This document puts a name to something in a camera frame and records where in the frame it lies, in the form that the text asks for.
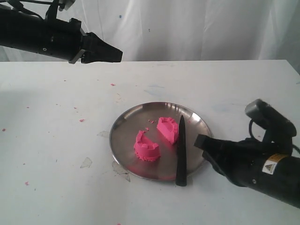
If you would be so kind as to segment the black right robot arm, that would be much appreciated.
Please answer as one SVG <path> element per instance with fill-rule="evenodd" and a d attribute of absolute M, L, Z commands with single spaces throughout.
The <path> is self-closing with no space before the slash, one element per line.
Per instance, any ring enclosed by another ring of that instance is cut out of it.
<path fill-rule="evenodd" d="M 247 187 L 300 206 L 300 159 L 275 143 L 246 138 L 233 142 L 198 135 L 194 146 L 220 175 L 238 187 Z"/>

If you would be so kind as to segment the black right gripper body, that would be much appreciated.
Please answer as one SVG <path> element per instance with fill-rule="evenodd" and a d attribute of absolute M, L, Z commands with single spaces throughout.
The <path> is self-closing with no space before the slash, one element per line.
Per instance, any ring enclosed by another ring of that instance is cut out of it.
<path fill-rule="evenodd" d="M 277 145 L 265 143 L 252 138 L 236 142 L 236 146 L 227 151 L 213 151 L 210 155 L 220 166 L 224 176 L 234 185 L 242 187 L 237 174 L 246 171 L 254 165 L 254 161 L 263 156 L 275 153 Z"/>

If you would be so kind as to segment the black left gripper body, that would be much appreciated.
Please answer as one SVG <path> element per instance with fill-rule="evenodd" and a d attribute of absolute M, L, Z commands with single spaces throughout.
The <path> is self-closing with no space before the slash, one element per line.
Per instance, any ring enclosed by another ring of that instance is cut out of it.
<path fill-rule="evenodd" d="M 76 63 L 84 54 L 82 22 L 71 18 L 68 22 L 60 19 L 46 20 L 46 55 Z"/>

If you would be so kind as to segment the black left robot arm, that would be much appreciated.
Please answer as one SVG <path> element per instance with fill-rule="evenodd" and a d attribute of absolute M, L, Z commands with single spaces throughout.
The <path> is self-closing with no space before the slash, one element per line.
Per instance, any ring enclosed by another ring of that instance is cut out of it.
<path fill-rule="evenodd" d="M 95 33 L 85 33 L 81 21 L 57 19 L 57 12 L 68 10 L 73 0 L 34 1 L 48 5 L 45 17 L 26 9 L 22 0 L 0 2 L 1 46 L 67 60 L 75 64 L 93 62 L 121 62 L 123 52 Z"/>

